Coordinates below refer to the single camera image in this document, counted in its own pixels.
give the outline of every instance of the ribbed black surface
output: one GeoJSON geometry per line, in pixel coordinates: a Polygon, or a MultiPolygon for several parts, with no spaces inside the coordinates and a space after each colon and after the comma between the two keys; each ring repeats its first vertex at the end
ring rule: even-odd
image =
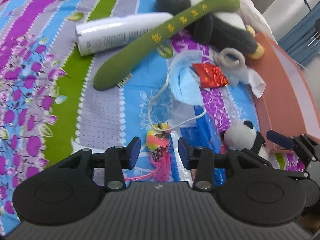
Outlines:
{"type": "Polygon", "coordinates": [[[23,222],[8,240],[309,240],[297,224],[258,228],[241,223],[218,206],[209,193],[186,182],[132,182],[106,195],[86,218],[64,226],[23,222]]]}

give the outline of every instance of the white cloth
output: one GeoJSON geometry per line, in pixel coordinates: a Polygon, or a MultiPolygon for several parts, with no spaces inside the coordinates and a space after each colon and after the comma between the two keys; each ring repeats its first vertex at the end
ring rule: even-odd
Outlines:
{"type": "Polygon", "coordinates": [[[213,52],[214,63],[217,64],[224,75],[228,78],[230,85],[236,87],[239,82],[250,85],[252,93],[260,98],[266,88],[266,83],[261,76],[245,64],[241,52],[233,48],[225,48],[220,53],[213,52]],[[228,55],[233,55],[238,60],[234,61],[228,55]]]}

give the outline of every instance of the red packet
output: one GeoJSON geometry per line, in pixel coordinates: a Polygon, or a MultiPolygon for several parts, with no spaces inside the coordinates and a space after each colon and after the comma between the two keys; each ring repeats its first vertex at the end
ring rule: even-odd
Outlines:
{"type": "Polygon", "coordinates": [[[218,66],[211,63],[192,64],[201,80],[201,89],[223,87],[229,84],[228,79],[218,66]]]}

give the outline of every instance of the black plush toy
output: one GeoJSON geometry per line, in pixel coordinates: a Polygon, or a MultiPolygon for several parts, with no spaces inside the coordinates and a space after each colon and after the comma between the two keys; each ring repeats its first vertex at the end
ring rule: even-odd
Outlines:
{"type": "MultiPolygon", "coordinates": [[[[156,0],[158,11],[176,15],[202,0],[156,0]]],[[[209,13],[187,27],[194,40],[203,45],[212,45],[220,50],[234,48],[252,59],[262,57],[263,47],[254,39],[255,33],[245,26],[236,13],[209,13]]]]}

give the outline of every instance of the gray stripe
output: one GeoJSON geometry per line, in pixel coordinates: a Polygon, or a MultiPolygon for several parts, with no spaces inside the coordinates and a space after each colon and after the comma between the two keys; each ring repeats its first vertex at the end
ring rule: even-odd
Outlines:
{"type": "MultiPolygon", "coordinates": [[[[118,0],[111,16],[134,14],[139,0],[118,0]]],[[[120,91],[118,87],[105,91],[93,88],[93,78],[100,66],[119,49],[97,53],[88,73],[84,94],[78,143],[86,147],[102,149],[120,145],[120,91]]],[[[95,169],[93,180],[104,184],[104,169],[95,169]]]]}
{"type": "MultiPolygon", "coordinates": [[[[77,6],[77,11],[83,12],[84,18],[87,19],[89,13],[93,10],[97,0],[83,0],[77,6]]],[[[75,42],[75,26],[79,22],[66,20],[61,27],[55,42],[51,46],[50,53],[55,54],[55,58],[62,61],[70,53],[75,42]]]]}
{"type": "Polygon", "coordinates": [[[119,0],[114,12],[113,17],[123,17],[129,14],[134,14],[137,7],[138,0],[119,0]]]}
{"type": "Polygon", "coordinates": [[[8,32],[11,30],[12,24],[21,16],[23,10],[30,4],[32,0],[26,0],[23,5],[17,7],[13,11],[13,15],[6,25],[0,30],[0,41],[4,40],[8,32]]]}

